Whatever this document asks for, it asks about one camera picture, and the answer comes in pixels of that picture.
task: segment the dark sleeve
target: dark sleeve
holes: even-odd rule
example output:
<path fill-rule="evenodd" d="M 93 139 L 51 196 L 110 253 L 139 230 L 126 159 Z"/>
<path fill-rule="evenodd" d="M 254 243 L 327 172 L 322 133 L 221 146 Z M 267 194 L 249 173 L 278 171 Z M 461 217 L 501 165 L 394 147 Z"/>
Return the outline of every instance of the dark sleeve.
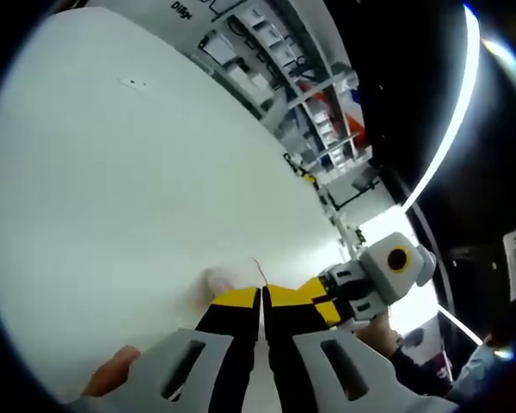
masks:
<path fill-rule="evenodd" d="M 390 357 L 390 361 L 396 369 L 397 381 L 417 394 L 443 397 L 451 389 L 448 380 L 415 364 L 400 348 Z"/>

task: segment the human hand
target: human hand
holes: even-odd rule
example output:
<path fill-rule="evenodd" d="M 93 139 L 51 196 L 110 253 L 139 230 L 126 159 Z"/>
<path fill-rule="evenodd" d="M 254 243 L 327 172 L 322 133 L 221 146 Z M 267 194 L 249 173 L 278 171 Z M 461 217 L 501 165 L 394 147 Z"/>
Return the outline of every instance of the human hand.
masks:
<path fill-rule="evenodd" d="M 377 315 L 369 325 L 357 330 L 355 336 L 384 357 L 392 356 L 399 348 L 399 335 L 390 327 L 387 312 Z"/>
<path fill-rule="evenodd" d="M 128 379 L 130 365 L 141 355 L 132 346 L 125 346 L 117 351 L 113 358 L 99 366 L 92 374 L 89 383 L 83 390 L 84 396 L 105 396 Z"/>

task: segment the ceiling light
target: ceiling light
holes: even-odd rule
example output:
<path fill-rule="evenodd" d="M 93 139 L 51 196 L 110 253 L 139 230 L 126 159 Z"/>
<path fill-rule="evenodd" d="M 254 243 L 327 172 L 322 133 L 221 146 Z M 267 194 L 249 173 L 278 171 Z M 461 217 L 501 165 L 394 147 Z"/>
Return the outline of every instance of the ceiling light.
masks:
<path fill-rule="evenodd" d="M 516 54 L 502 40 L 482 39 L 482 42 L 516 87 Z"/>
<path fill-rule="evenodd" d="M 480 337 L 478 337 L 474 332 L 466 327 L 461 320 L 453 316 L 448 310 L 446 310 L 441 305 L 438 305 L 438 310 L 441 312 L 449 321 L 451 321 L 455 326 L 457 326 L 465 335 L 469 337 L 476 345 L 481 346 L 483 341 Z"/>
<path fill-rule="evenodd" d="M 438 170 L 445 158 L 445 155 L 447 155 L 453 140 L 455 140 L 455 137 L 457 136 L 458 129 L 461 126 L 461 123 L 463 123 L 464 114 L 466 114 L 466 109 L 468 108 L 470 98 L 472 97 L 472 90 L 474 89 L 474 83 L 476 83 L 478 61 L 480 59 L 480 26 L 476 17 L 466 6 L 464 6 L 464 16 L 466 18 L 467 30 L 466 61 L 464 64 L 463 83 L 458 95 L 457 105 L 455 106 L 453 116 L 451 117 L 447 130 L 445 131 L 441 145 L 439 145 L 438 151 L 434 155 L 432 162 L 428 166 L 424 176 L 417 184 L 415 190 L 403 204 L 404 211 L 407 211 L 419 198 L 424 188 L 428 185 L 433 175 Z"/>

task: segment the led light strip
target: led light strip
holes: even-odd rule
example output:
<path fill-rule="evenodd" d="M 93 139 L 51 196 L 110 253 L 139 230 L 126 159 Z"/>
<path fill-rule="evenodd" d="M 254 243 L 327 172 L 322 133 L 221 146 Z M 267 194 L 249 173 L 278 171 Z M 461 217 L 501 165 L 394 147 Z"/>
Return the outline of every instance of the led light strip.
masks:
<path fill-rule="evenodd" d="M 480 337 L 478 337 L 474 332 L 472 332 L 471 329 L 466 327 L 461 320 L 453 316 L 448 310 L 446 310 L 441 305 L 438 305 L 438 310 L 441 312 L 444 316 L 447 317 L 449 321 L 451 321 L 453 324 L 455 324 L 465 335 L 467 335 L 470 340 L 475 342 L 478 346 L 481 346 L 483 344 L 483 341 Z"/>
<path fill-rule="evenodd" d="M 443 162 L 445 155 L 449 151 L 453 140 L 457 136 L 457 132 L 461 123 L 463 123 L 464 114 L 470 104 L 470 98 L 472 97 L 472 90 L 474 90 L 474 84 L 476 83 L 476 74 L 478 69 L 478 61 L 480 59 L 480 25 L 478 20 L 472 14 L 470 9 L 464 6 L 464 16 L 466 18 L 466 39 L 467 39 L 467 50 L 466 50 L 466 61 L 464 65 L 463 84 L 461 85 L 461 91 L 458 95 L 457 105 L 455 111 L 449 122 L 449 126 L 445 131 L 444 138 L 439 145 L 438 151 L 434 155 L 432 162 L 428 166 L 427 171 L 417 184 L 415 190 L 407 198 L 403 204 L 403 211 L 407 211 L 415 201 L 421 196 L 422 191 L 428 185 L 433 175 L 438 170 L 439 166 Z"/>

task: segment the finger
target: finger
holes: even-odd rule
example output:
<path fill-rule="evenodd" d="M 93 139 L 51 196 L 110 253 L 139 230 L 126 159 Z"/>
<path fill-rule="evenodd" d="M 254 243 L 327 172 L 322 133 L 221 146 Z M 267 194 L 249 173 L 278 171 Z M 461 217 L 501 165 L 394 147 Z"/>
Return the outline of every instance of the finger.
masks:
<path fill-rule="evenodd" d="M 98 367 L 83 394 L 100 397 L 123 385 L 128 379 L 130 365 L 140 355 L 139 350 L 135 347 L 125 346 L 121 348 L 111 360 Z"/>

